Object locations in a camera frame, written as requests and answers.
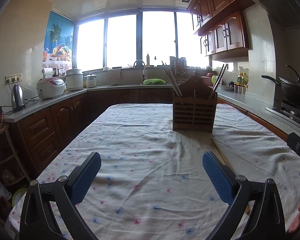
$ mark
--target green colander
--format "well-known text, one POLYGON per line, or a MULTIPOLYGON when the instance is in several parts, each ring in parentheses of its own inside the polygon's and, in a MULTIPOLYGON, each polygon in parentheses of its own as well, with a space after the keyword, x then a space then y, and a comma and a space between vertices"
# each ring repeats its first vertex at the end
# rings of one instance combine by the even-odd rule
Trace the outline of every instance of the green colander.
POLYGON ((144 85, 164 85, 166 82, 162 79, 159 78, 151 78, 151 79, 146 79, 143 84, 144 85))

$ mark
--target window frame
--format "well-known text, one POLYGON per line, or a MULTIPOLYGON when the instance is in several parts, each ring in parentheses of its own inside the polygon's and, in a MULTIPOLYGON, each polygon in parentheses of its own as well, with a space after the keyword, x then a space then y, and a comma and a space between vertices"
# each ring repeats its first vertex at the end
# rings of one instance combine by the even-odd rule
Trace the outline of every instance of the window frame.
MULTIPOLYGON (((77 22, 76 28, 74 31, 74 57, 73 57, 73 67, 77 68, 77 62, 76 62, 76 52, 77 52, 77 40, 78 40, 78 31, 79 26, 83 23, 95 21, 104 19, 104 31, 103 31, 103 67, 106 66, 106 46, 107 46, 107 30, 108 30, 108 19, 112 17, 118 17, 118 16, 124 16, 124 15, 137 15, 137 28, 136 28, 136 60, 141 59, 142 60, 142 19, 143 19, 143 12, 145 11, 167 11, 167 12, 173 12, 174 13, 174 28, 175 28, 175 45, 176 45, 176 58, 179 58, 179 51, 178 51, 178 27, 177 27, 177 12, 186 12, 189 13, 187 10, 178 10, 178 9, 169 9, 169 8, 148 8, 148 9, 139 9, 139 10, 127 10, 122 12, 116 12, 108 15, 101 15, 101 16, 95 16, 93 18, 89 18, 80 22, 77 22)), ((142 62, 137 61, 136 68, 143 68, 142 62)), ((93 71, 102 71, 102 69, 96 69, 96 70, 88 70, 87 72, 93 72, 93 71)))

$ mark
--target wall mural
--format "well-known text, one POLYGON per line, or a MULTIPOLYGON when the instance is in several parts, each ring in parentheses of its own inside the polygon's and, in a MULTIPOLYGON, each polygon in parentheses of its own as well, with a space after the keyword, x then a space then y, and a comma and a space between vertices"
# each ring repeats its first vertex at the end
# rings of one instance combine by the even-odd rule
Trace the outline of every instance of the wall mural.
POLYGON ((72 69, 74 25, 67 18, 50 12, 44 39, 44 68, 63 68, 61 72, 72 69))

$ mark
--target gas stove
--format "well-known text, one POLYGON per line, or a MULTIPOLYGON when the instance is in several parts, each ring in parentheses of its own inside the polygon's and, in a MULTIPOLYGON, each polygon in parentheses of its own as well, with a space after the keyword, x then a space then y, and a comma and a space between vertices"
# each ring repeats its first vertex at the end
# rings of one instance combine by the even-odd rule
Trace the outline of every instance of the gas stove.
POLYGON ((300 107, 291 104, 289 101, 282 100, 281 107, 267 107, 266 110, 283 117, 294 125, 300 127, 300 107))

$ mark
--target granite countertop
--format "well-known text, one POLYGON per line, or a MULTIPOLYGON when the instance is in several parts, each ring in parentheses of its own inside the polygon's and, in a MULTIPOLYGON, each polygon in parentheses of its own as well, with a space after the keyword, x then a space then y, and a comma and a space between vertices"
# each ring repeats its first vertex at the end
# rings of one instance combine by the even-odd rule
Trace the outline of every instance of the granite countertop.
MULTIPOLYGON (((88 91, 102 91, 102 90, 117 90, 117 89, 161 89, 161 88, 172 88, 171 85, 104 85, 104 86, 97 86, 94 88, 85 88, 82 90, 77 90, 73 92, 66 92, 65 94, 51 99, 40 100, 37 102, 29 102, 26 109, 21 110, 16 113, 9 114, 3 118, 5 122, 15 123, 20 121, 21 119, 40 111, 46 107, 52 106, 58 102, 66 100, 68 98, 72 98, 74 96, 86 93, 88 91)), ((234 93, 232 91, 225 91, 222 90, 220 87, 217 89, 218 97, 226 100, 236 106, 239 106, 250 113, 255 114, 256 116, 266 120, 267 122, 271 123, 275 127, 279 128, 283 132, 289 134, 295 132, 296 134, 300 135, 300 127, 294 125, 293 123, 287 121, 286 119, 277 116, 276 114, 266 110, 266 107, 271 108, 270 105, 267 105, 263 102, 257 101, 253 98, 246 97, 244 95, 234 93)))

